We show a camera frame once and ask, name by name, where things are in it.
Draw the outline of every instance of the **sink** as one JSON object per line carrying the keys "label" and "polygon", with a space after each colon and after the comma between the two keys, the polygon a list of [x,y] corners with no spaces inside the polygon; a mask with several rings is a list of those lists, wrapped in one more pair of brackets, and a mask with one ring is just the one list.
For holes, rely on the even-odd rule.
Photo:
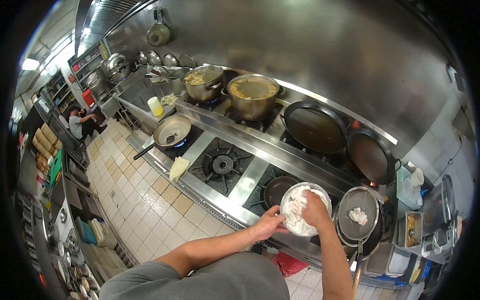
{"label": "sink", "polygon": [[173,94],[173,84],[168,81],[153,83],[149,78],[144,78],[145,69],[139,69],[135,73],[137,78],[125,84],[124,90],[113,97],[123,104],[130,114],[141,121],[144,131],[151,134],[163,118],[175,112],[175,107],[174,105],[163,105],[164,112],[160,116],[155,116],[148,106],[148,100],[155,96],[161,99],[163,96]]}

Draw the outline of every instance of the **chef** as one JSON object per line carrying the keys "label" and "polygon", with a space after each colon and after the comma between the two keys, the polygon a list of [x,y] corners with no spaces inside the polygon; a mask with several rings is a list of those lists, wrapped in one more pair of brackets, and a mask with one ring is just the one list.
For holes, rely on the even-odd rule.
{"label": "chef", "polygon": [[[323,299],[351,299],[351,274],[334,224],[320,197],[306,191],[304,220],[315,226],[322,244]],[[153,261],[126,270],[107,281],[100,300],[161,299],[289,299],[287,284],[267,258],[239,252],[269,238],[288,233],[284,215],[275,205],[257,224],[227,235],[189,241]]]}
{"label": "chef", "polygon": [[90,135],[92,137],[93,131],[96,130],[98,134],[102,133],[105,128],[107,128],[107,125],[104,126],[99,126],[95,121],[95,114],[90,114],[88,116],[79,116],[79,111],[80,108],[76,106],[72,106],[70,108],[70,113],[69,113],[69,119],[68,119],[68,125],[70,127],[70,131],[72,134],[79,139],[80,141],[83,141],[87,135]]}

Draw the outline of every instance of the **red fire extinguisher box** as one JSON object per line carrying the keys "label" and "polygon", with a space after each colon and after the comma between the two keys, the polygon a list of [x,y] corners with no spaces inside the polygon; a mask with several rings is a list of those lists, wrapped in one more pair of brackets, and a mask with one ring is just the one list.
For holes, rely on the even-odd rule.
{"label": "red fire extinguisher box", "polygon": [[90,89],[87,89],[83,94],[82,97],[87,104],[88,107],[92,105],[92,103],[95,103],[95,100],[93,100],[92,93],[90,92]]}

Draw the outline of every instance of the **yellow container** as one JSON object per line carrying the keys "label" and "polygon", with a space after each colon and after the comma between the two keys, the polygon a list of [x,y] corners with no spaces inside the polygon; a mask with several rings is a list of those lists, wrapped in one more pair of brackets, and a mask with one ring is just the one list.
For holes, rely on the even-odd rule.
{"label": "yellow container", "polygon": [[160,100],[158,100],[158,97],[152,97],[148,99],[148,106],[150,107],[152,113],[155,116],[159,116],[163,113],[163,108],[160,105]]}

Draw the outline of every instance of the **man's left hand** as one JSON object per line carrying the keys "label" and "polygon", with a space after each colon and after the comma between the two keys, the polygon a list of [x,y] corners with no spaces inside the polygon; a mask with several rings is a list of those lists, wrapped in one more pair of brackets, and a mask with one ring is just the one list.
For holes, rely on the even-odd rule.
{"label": "man's left hand", "polygon": [[279,209],[279,205],[274,205],[263,214],[257,224],[251,227],[257,240],[266,240],[276,232],[289,233],[288,229],[282,224],[286,220],[285,216],[276,215]]}

